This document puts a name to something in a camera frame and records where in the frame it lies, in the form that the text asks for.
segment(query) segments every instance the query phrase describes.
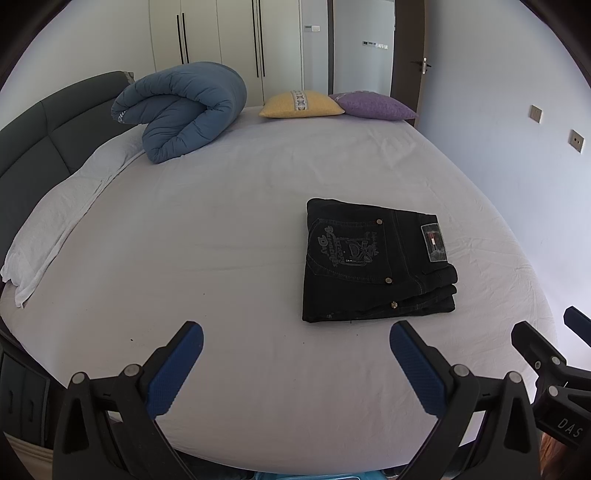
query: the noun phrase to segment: yellow pillow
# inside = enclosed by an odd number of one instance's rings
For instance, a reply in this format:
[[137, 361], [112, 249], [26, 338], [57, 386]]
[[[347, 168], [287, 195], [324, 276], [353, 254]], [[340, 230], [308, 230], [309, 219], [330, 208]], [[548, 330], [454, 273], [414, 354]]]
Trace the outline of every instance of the yellow pillow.
[[259, 113], [267, 118], [340, 115], [345, 111], [328, 96], [312, 90], [292, 90], [267, 100]]

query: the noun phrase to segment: blue gripper pad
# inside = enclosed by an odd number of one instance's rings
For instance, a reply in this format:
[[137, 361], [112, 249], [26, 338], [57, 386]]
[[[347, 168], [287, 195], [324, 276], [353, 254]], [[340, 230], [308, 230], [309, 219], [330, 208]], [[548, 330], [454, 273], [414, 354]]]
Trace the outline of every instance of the blue gripper pad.
[[168, 412], [202, 350], [203, 329], [195, 323], [148, 384], [145, 405], [152, 420]]
[[564, 324], [591, 346], [591, 320], [574, 307], [564, 312]]
[[447, 410], [445, 384], [401, 322], [392, 325], [390, 348], [425, 412], [443, 417]]

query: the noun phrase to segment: jeans back pocket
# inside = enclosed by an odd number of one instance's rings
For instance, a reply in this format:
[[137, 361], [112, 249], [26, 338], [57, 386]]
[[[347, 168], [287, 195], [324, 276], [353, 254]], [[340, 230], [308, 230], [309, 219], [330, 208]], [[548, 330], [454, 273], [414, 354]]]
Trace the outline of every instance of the jeans back pocket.
[[316, 275], [363, 283], [391, 283], [382, 222], [320, 218], [308, 237], [307, 263]]

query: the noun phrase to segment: white wardrobe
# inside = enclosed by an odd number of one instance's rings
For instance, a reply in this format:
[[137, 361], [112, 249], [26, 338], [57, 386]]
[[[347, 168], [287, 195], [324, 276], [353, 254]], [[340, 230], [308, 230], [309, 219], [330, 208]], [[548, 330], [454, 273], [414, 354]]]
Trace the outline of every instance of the white wardrobe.
[[246, 83], [246, 106], [302, 90], [300, 0], [150, 0], [156, 70], [216, 61]]

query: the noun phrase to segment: blue comforter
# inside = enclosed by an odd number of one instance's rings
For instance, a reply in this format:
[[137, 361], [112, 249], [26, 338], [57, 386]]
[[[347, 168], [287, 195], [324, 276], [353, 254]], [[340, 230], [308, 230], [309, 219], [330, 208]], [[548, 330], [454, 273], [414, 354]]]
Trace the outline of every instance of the blue comforter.
[[132, 83], [115, 99], [111, 114], [124, 124], [148, 124], [144, 150], [161, 163], [207, 145], [245, 104], [246, 85], [237, 72], [198, 61]]

